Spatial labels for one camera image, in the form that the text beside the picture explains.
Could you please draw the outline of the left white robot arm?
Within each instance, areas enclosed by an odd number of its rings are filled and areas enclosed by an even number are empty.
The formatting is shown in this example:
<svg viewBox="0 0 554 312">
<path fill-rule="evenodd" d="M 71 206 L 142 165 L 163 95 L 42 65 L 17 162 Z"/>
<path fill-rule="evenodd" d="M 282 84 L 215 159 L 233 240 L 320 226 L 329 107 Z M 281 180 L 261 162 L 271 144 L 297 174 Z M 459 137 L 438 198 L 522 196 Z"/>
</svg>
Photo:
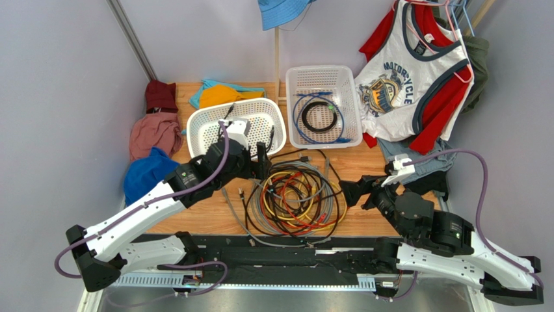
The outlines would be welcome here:
<svg viewBox="0 0 554 312">
<path fill-rule="evenodd" d="M 207 153 L 183 163 L 143 197 L 95 226 L 74 225 L 66 238 L 85 289 L 96 292 L 120 276 L 158 265 L 182 262 L 195 246 L 188 233 L 136 243 L 135 239 L 160 221 L 206 200 L 230 181 L 266 178 L 271 162 L 265 142 L 256 152 L 233 139 L 220 139 Z"/>
</svg>

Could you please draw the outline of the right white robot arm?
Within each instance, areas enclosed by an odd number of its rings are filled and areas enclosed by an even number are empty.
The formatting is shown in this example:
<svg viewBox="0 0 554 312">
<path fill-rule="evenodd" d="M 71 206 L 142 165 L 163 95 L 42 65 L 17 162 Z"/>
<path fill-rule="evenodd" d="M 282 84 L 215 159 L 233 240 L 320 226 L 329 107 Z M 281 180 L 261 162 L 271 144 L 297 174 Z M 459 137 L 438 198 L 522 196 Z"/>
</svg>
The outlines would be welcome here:
<svg viewBox="0 0 554 312">
<path fill-rule="evenodd" d="M 378 238 L 369 260 L 371 273 L 412 271 L 463 283 L 490 301 L 506 306 L 544 303 L 543 287 L 534 278 L 541 271 L 535 256 L 501 256 L 501 248 L 485 243 L 471 222 L 434 208 L 431 201 L 397 186 L 384 177 L 364 175 L 340 181 L 349 207 L 368 195 L 363 209 L 376 208 L 400 235 Z"/>
</svg>

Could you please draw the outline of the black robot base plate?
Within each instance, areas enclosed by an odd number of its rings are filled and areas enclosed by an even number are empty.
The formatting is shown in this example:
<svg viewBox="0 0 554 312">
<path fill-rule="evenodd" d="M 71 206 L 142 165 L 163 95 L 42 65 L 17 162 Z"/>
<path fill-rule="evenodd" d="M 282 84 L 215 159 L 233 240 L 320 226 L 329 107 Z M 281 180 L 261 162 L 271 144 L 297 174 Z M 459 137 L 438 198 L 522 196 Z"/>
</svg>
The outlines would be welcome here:
<svg viewBox="0 0 554 312">
<path fill-rule="evenodd" d="M 353 282 L 358 274 L 381 275 L 396 280 L 401 272 L 392 263 L 392 252 L 381 251 L 376 237 L 332 237 L 321 244 L 305 245 L 289 237 L 187 235 L 180 265 L 207 263 L 203 281 L 223 277 L 231 282 Z"/>
</svg>

